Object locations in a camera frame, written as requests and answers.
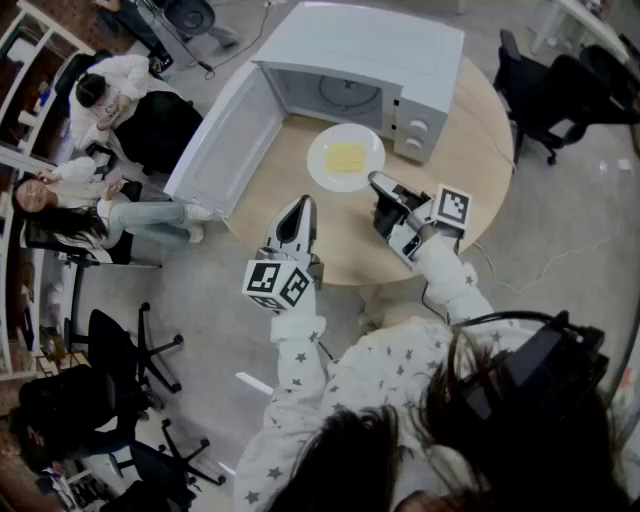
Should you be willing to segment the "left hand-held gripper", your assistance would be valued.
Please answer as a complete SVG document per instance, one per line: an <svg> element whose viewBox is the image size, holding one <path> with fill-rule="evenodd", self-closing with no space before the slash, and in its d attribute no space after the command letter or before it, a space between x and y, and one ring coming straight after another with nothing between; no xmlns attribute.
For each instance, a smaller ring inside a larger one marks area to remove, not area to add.
<svg viewBox="0 0 640 512"><path fill-rule="evenodd" d="M299 238L304 252L279 249ZM324 263L311 253L317 238L316 203L303 195L287 205L271 222L266 245L247 263L242 294L275 314L316 313L316 292L322 288Z"/></svg>

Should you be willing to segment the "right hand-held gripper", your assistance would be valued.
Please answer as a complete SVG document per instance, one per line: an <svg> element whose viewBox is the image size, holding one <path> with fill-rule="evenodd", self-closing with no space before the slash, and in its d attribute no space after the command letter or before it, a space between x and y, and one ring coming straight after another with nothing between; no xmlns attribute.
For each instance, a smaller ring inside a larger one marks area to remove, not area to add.
<svg viewBox="0 0 640 512"><path fill-rule="evenodd" d="M470 194L440 184L436 195L430 197L379 171L371 172L368 180L378 194L373 226L407 267L413 267L428 228L452 238L458 250L470 222Z"/></svg>

